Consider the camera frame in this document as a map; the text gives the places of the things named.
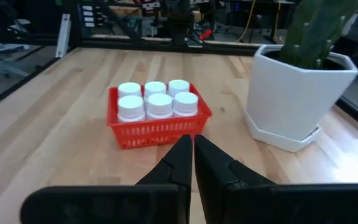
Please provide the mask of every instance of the cactus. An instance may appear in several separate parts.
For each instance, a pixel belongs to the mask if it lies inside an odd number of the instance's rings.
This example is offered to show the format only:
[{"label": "cactus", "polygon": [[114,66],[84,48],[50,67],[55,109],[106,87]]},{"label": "cactus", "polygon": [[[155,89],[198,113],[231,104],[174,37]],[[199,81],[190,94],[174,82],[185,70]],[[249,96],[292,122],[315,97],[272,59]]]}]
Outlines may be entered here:
[{"label": "cactus", "polygon": [[307,69],[322,69],[358,0],[302,0],[288,30],[280,61]]}]

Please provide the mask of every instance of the cable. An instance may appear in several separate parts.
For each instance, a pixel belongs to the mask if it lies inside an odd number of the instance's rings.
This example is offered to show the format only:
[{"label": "cable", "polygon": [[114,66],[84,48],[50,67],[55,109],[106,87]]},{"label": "cable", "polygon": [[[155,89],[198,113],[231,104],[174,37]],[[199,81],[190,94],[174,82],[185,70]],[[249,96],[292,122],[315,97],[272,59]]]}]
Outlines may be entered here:
[{"label": "cable", "polygon": [[277,40],[277,25],[278,25],[278,15],[280,15],[280,9],[281,9],[281,3],[278,3],[278,11],[277,11],[277,15],[276,15],[276,23],[274,25],[274,41],[276,41],[277,43],[282,43],[283,40]]},{"label": "cable", "polygon": [[247,29],[248,29],[248,26],[249,26],[249,22],[251,21],[252,11],[254,10],[255,2],[256,2],[256,0],[253,0],[253,1],[252,1],[251,10],[249,11],[249,17],[248,17],[248,21],[247,21],[246,28],[244,29],[244,31],[243,31],[241,37],[238,38],[235,42],[238,42],[238,41],[242,40],[242,38],[243,38],[244,35],[246,34]]}]

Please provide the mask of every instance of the hexagonal pot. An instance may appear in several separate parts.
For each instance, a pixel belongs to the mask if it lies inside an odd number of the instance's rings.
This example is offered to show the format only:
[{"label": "hexagonal pot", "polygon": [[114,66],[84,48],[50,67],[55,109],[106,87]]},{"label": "hexagonal pot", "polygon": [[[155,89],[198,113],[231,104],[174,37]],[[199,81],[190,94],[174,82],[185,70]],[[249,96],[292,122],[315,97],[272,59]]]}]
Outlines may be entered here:
[{"label": "hexagonal pot", "polygon": [[348,56],[330,53],[336,70],[307,70],[265,56],[282,45],[255,53],[244,119],[254,139],[296,152],[316,139],[318,123],[358,74]]}]

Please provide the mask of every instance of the wooden tabletop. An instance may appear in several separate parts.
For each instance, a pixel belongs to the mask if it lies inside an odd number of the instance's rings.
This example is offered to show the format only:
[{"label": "wooden tabletop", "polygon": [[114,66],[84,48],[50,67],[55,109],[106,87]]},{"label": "wooden tabletop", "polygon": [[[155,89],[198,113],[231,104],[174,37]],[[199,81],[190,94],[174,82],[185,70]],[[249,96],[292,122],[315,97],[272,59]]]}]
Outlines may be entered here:
[{"label": "wooden tabletop", "polygon": [[[253,140],[242,119],[251,57],[76,49],[0,102],[0,224],[50,185],[132,185],[171,145],[122,150],[106,126],[107,90],[123,82],[195,84],[214,115],[203,134],[278,183],[358,182],[358,124],[334,107],[296,154]],[[193,177],[191,223],[205,223]]]}]

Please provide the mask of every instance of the white bottle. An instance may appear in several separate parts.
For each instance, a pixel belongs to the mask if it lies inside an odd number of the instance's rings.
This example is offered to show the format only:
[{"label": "white bottle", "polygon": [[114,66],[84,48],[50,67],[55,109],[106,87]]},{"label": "white bottle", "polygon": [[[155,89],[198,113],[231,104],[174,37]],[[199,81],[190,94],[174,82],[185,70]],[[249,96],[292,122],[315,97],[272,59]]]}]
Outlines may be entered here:
[{"label": "white bottle", "polygon": [[143,99],[140,96],[124,96],[118,100],[118,121],[138,122],[145,120]]},{"label": "white bottle", "polygon": [[181,92],[173,100],[173,117],[195,116],[198,113],[198,96],[194,93]]},{"label": "white bottle", "polygon": [[147,119],[167,119],[172,117],[171,96],[164,93],[155,93],[149,96],[147,102]]},{"label": "white bottle", "polygon": [[118,98],[124,96],[142,96],[140,85],[133,82],[123,83],[118,86]]},{"label": "white bottle", "polygon": [[175,97],[177,93],[189,92],[190,83],[184,80],[172,80],[168,84],[168,94]]},{"label": "white bottle", "polygon": [[144,105],[147,110],[147,99],[156,93],[167,93],[167,86],[162,82],[148,82],[144,85]]}]

